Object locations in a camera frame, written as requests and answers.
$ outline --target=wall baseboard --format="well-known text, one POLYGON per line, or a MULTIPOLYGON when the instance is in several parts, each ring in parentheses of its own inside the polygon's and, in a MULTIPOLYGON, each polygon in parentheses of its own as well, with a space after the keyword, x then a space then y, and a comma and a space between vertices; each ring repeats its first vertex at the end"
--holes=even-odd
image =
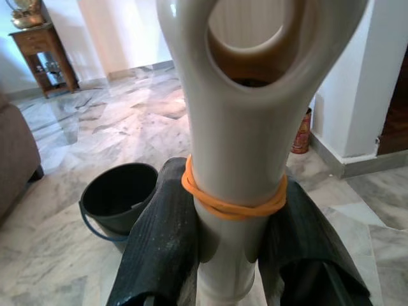
POLYGON ((313 133, 310 134, 310 146, 330 167, 332 173, 340 179, 408 166, 408 150, 380 155, 366 161, 344 164, 313 133))
POLYGON ((27 98, 38 98, 38 97, 41 97, 42 95, 43 95, 43 92, 39 87, 4 94, 7 101, 14 101, 14 100, 20 100, 20 99, 27 99, 27 98))
POLYGON ((106 87, 109 84, 107 78, 95 78, 94 80, 78 82, 79 88, 83 91, 94 89, 95 87, 106 87))
POLYGON ((170 69, 174 67, 173 61, 166 61, 166 62, 157 62, 152 65, 147 65, 147 66, 141 66, 141 67, 136 67, 136 68, 130 68, 130 69, 125 69, 125 70, 120 70, 120 71, 114 71, 108 74, 108 81, 113 81, 113 80, 118 80, 121 78, 127 78, 127 77, 134 77, 136 75, 136 70, 137 69, 143 69, 147 71, 155 71, 155 70, 160 70, 160 69, 170 69))

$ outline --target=sofa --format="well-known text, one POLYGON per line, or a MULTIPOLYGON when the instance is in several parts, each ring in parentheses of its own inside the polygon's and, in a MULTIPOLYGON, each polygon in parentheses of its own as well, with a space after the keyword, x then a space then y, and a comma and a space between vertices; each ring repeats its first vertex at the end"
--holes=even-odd
POLYGON ((0 93, 0 219, 26 184, 42 176, 40 154, 27 122, 0 93))

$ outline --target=red tin can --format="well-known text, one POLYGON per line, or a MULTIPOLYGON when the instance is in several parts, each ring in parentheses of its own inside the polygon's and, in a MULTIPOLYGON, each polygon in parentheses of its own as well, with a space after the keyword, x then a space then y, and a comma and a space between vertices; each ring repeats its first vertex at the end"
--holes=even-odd
POLYGON ((312 119, 312 109, 307 109, 306 115, 303 117, 295 141, 292 144, 292 153, 303 154, 309 151, 310 140, 310 122, 312 119))

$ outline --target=wooden side table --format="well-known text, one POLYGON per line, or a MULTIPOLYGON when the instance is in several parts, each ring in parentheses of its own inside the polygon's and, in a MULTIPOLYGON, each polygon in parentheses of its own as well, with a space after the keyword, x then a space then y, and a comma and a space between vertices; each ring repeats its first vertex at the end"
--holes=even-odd
POLYGON ((46 98, 52 92, 74 92, 78 88, 75 73, 52 24, 11 33, 10 36, 46 98))

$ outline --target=black rubber flap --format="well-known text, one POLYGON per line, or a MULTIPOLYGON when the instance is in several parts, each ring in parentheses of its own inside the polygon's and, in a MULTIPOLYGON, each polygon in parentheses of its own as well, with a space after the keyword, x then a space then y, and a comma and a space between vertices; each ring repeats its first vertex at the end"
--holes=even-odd
POLYGON ((286 206, 270 217, 258 263, 268 305, 371 305, 336 231, 292 178, 286 206))
POLYGON ((195 305, 198 224, 193 197, 182 187, 185 158, 159 172, 156 193, 130 232, 108 306, 195 305))

